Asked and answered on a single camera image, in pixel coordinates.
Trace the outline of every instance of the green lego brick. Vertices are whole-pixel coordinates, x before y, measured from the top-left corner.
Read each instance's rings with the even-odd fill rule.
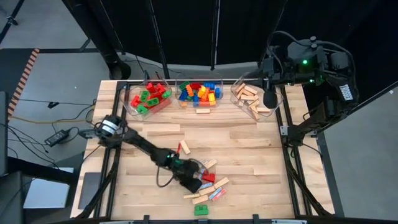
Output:
[[[186,85],[188,85],[188,84],[189,84],[188,81],[183,82],[183,83],[179,86],[180,90],[184,90],[185,87],[186,87]]]
[[[137,112],[140,113],[140,114],[144,114],[144,113],[148,112],[148,109],[145,108],[144,105],[138,105],[137,106]]]
[[[148,92],[148,91],[143,91],[143,92],[141,93],[141,96],[140,96],[139,100],[140,100],[141,102],[146,102],[147,99],[148,99],[148,96],[149,96],[149,92]]]
[[[147,101],[148,106],[155,106],[159,104],[159,99],[158,98],[153,98],[151,100]]]
[[[162,98],[163,98],[163,99],[166,99],[166,98],[168,98],[171,94],[172,94],[172,92],[171,92],[170,90],[167,90],[166,92],[164,92],[164,93],[162,94]]]
[[[208,215],[209,210],[207,209],[207,205],[196,205],[195,206],[195,215]]]

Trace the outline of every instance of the power adapter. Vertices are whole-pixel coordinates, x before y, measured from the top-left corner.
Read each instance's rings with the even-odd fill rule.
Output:
[[[54,145],[58,144],[60,141],[63,141],[69,137],[69,131],[61,130],[48,139],[46,139],[44,142],[49,145],[50,147],[53,147]]]

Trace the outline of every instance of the black backdrop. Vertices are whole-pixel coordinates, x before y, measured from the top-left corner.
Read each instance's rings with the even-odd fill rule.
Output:
[[[152,0],[167,63],[211,65],[214,1]],[[95,13],[104,21],[115,48],[160,62],[146,1],[101,2],[104,7]],[[276,0],[221,0],[216,64],[259,60],[272,22],[266,12],[273,2]],[[398,62],[394,55],[397,6],[397,1],[388,0],[289,0],[277,29],[298,39],[315,35],[350,50],[364,101],[397,80],[393,70]],[[323,91],[322,86],[305,87],[310,108]]]

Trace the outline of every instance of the black mat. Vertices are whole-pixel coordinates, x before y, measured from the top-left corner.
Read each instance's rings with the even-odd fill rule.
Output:
[[[32,51],[33,49],[0,50],[0,91],[7,92],[9,96],[14,94]]]

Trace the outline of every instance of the wooden tabletop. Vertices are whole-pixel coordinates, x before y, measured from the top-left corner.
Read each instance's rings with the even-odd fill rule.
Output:
[[[101,82],[94,122],[111,114],[115,91],[116,81]],[[302,87],[286,86],[286,92],[293,122],[301,123],[302,115],[308,112]],[[181,158],[218,161],[210,172],[216,174],[216,180],[228,177],[229,183],[223,186],[226,193],[217,201],[203,203],[208,205],[209,215],[194,216],[192,200],[183,198],[190,192],[178,182],[158,188],[154,163],[140,150],[123,144],[112,220],[142,220],[144,215],[150,215],[151,220],[237,219],[252,218],[252,214],[259,214],[260,218],[294,217],[276,116],[273,114],[266,122],[257,123],[232,104],[230,96],[230,86],[225,85],[221,104],[212,108],[210,114],[196,114],[193,108],[180,108],[173,99],[171,105],[144,122],[127,116],[130,127],[158,147],[176,150],[178,142],[184,139],[191,154],[182,153]],[[283,106],[281,112],[286,125]],[[312,138],[305,138],[304,143],[317,147]],[[96,147],[97,140],[88,141],[85,156]],[[333,213],[319,154],[305,146],[299,150],[307,187],[324,208]],[[71,217],[81,212],[77,208],[85,173],[101,172],[103,156],[104,148],[101,147],[82,165]],[[166,183],[170,177],[168,171],[162,170],[160,184]],[[296,189],[300,209],[304,213],[302,194],[297,186]],[[102,208],[107,198],[108,190],[104,194]]]

